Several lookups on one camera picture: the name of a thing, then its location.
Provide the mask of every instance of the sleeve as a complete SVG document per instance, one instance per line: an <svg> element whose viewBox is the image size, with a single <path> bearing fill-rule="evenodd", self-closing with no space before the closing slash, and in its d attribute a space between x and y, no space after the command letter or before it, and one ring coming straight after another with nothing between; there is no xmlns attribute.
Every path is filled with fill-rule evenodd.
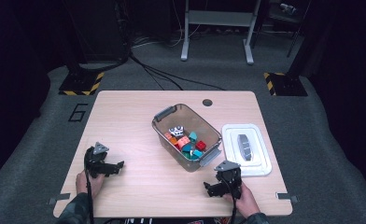
<svg viewBox="0 0 366 224"><path fill-rule="evenodd" d="M270 224L264 213L255 213L247 218L247 224Z"/></svg>
<svg viewBox="0 0 366 224"><path fill-rule="evenodd" d="M84 224L89 211L87 193L79 193L62 211L56 224Z"/></svg>

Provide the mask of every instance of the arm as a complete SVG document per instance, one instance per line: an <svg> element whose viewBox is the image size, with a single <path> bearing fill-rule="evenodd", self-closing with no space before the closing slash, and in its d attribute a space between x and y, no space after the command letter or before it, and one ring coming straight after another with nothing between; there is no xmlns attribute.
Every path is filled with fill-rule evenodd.
<svg viewBox="0 0 366 224"><path fill-rule="evenodd" d="M89 179L91 182L91 195L94 199L101 190L105 175L98 175L96 178L89 176ZM90 211L90 203L87 192L87 178L85 176L85 172L82 171L76 177L77 196L65 207L56 224L86 223L87 216Z"/></svg>
<svg viewBox="0 0 366 224"><path fill-rule="evenodd" d="M223 198L232 203L232 195L225 194ZM242 182L241 198L236 200L236 208L246 218L247 224L269 224L267 216L259 209L252 191Z"/></svg>

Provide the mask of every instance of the person's hand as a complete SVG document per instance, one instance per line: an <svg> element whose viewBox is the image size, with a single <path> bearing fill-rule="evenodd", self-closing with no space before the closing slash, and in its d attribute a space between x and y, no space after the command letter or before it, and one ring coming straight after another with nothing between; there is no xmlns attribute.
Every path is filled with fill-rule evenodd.
<svg viewBox="0 0 366 224"><path fill-rule="evenodd" d="M99 174L96 178L92 178L91 175L88 176L91 183L91 195L94 199L101 190L102 184L105 180L105 175ZM76 193L88 193L87 191L87 178L85 177L85 171L82 171L76 176Z"/></svg>
<svg viewBox="0 0 366 224"><path fill-rule="evenodd" d="M232 203L232 195L224 194L223 198ZM260 209L253 197L252 191L242 182L241 198L236 200L236 208L244 218L248 218L255 213L259 213Z"/></svg>

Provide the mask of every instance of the white tray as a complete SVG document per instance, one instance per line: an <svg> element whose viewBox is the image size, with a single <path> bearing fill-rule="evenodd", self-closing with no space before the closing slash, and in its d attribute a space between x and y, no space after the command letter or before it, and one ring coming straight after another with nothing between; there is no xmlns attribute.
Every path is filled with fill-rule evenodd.
<svg viewBox="0 0 366 224"><path fill-rule="evenodd" d="M241 154L238 137L244 134L250 143L251 159L246 161ZM222 139L227 161L241 165L241 176L268 175L272 170L268 150L259 128L254 124L226 124Z"/></svg>

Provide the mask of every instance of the table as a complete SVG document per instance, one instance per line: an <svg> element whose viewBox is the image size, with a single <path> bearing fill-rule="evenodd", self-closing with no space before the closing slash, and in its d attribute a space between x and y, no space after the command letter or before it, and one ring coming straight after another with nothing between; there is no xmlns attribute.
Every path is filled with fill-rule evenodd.
<svg viewBox="0 0 366 224"><path fill-rule="evenodd" d="M203 100L212 101L211 106ZM108 177L94 200L95 217L229 217L232 204L209 197L204 182L217 184L214 168L225 160L222 151L208 166L189 173L161 146L151 127L154 116L170 105L185 104L221 132L227 123L253 123L264 138L273 170L267 176L243 177L260 210L268 216L292 212L274 150L256 96L251 91L100 91L77 152L64 181L54 216L76 196L76 175L83 170L86 149L100 142L109 151L106 163L125 161L118 175Z"/></svg>
<svg viewBox="0 0 366 224"><path fill-rule="evenodd" d="M253 55L250 48L250 39L253 35L253 29L259 12L261 0L256 0L253 12L220 12L220 11L201 11L190 10L189 0L186 0L185 10L185 33L183 49L180 59L186 61L189 54L189 24L206 24L206 25L230 25L249 27L247 38L243 40L246 55L246 62L253 64Z"/></svg>

